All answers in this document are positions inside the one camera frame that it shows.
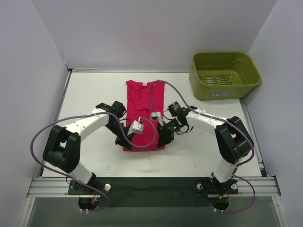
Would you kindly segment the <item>pink t shirt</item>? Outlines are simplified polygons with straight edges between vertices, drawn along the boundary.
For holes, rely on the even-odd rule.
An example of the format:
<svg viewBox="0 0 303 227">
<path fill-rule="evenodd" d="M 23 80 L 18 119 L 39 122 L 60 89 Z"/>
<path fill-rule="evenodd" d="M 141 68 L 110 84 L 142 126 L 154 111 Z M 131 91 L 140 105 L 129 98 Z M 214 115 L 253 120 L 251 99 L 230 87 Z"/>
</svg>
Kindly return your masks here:
<svg viewBox="0 0 303 227">
<path fill-rule="evenodd" d="M 153 82 L 143 83 L 133 80 L 126 81 L 127 87 L 127 109 L 126 117 L 131 123 L 139 117 L 150 119 L 151 113 L 155 110 L 161 114 L 164 111 L 164 83 Z M 143 133 L 136 134 L 132 143 L 143 146 L 149 144 L 154 137 L 154 129 L 146 120 L 142 120 L 144 125 Z"/>
</svg>

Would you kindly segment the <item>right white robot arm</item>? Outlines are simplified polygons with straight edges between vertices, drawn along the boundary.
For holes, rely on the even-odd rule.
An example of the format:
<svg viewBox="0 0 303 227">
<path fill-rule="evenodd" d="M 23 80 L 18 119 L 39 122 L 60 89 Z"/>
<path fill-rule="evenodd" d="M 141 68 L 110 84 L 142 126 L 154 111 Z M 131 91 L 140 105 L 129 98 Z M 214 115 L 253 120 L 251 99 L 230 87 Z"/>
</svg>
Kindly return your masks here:
<svg viewBox="0 0 303 227">
<path fill-rule="evenodd" d="M 223 195 L 236 184 L 235 172 L 250 151 L 254 143 L 239 117 L 219 118 L 198 109 L 195 106 L 181 107 L 174 102 L 168 107 L 173 117 L 169 122 L 159 119 L 157 147 L 161 148 L 174 140 L 174 134 L 181 128 L 198 128 L 216 137 L 221 160 L 218 167 L 211 173 L 209 189 L 212 194 Z"/>
</svg>

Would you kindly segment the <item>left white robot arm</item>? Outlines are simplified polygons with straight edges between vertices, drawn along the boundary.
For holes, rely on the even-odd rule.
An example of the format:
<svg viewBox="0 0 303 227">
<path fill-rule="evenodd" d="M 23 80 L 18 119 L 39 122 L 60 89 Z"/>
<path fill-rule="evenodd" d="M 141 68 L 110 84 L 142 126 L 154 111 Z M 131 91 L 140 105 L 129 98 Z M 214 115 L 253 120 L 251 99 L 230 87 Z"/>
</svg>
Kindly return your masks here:
<svg viewBox="0 0 303 227">
<path fill-rule="evenodd" d="M 110 182 L 98 185 L 96 175 L 88 170 L 80 162 L 81 142 L 90 134 L 101 127 L 106 127 L 116 135 L 115 144 L 126 149 L 131 149 L 134 134 L 129 134 L 130 126 L 125 126 L 119 121 L 126 113 L 126 107 L 115 101 L 112 105 L 98 104 L 89 117 L 82 118 L 64 127 L 56 125 L 52 127 L 45 150 L 43 160 L 71 177 L 71 182 L 80 182 L 79 189 L 85 194 L 92 194 L 95 189 L 103 190 L 110 194 Z"/>
</svg>

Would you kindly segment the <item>olive green plastic basin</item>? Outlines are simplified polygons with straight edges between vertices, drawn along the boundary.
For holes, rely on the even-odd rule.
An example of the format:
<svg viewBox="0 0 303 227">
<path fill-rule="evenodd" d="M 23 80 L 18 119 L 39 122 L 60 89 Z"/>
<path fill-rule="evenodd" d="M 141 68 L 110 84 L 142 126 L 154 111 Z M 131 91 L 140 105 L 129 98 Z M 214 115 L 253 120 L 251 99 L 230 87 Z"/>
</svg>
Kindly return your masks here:
<svg viewBox="0 0 303 227">
<path fill-rule="evenodd" d="M 200 101 L 241 99 L 261 83 L 261 75 L 243 52 L 199 52 L 192 57 L 189 80 Z"/>
</svg>

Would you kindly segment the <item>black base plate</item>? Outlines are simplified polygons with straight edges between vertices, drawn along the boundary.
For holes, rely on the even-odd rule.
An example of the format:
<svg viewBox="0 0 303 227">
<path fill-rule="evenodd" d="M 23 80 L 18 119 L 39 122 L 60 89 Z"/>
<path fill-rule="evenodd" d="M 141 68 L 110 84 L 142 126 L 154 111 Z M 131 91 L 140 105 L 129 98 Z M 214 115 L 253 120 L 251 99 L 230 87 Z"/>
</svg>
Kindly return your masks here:
<svg viewBox="0 0 303 227">
<path fill-rule="evenodd" d="M 227 204 L 229 195 L 238 194 L 237 180 L 219 183 L 210 177 L 96 177 L 94 190 L 70 182 L 68 195 L 79 197 L 79 204 L 88 209 L 111 204 L 115 208 L 200 208 L 211 199 Z"/>
</svg>

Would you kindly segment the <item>aluminium front rail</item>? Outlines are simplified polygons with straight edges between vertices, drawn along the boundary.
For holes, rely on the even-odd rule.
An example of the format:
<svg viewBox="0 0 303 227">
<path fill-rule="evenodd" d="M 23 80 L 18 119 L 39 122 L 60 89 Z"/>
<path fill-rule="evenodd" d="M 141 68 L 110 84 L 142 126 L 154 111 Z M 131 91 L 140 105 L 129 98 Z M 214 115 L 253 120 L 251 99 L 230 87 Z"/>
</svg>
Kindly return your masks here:
<svg viewBox="0 0 303 227">
<path fill-rule="evenodd" d="M 252 189 L 256 196 L 272 197 L 280 196 L 281 191 L 275 177 L 245 177 L 243 180 L 237 180 L 238 193 L 236 196 L 251 196 Z M 69 185 L 65 178 L 61 177 L 39 177 L 31 182 L 27 197 L 29 198 L 92 198 L 92 194 L 72 195 L 69 193 Z"/>
</svg>

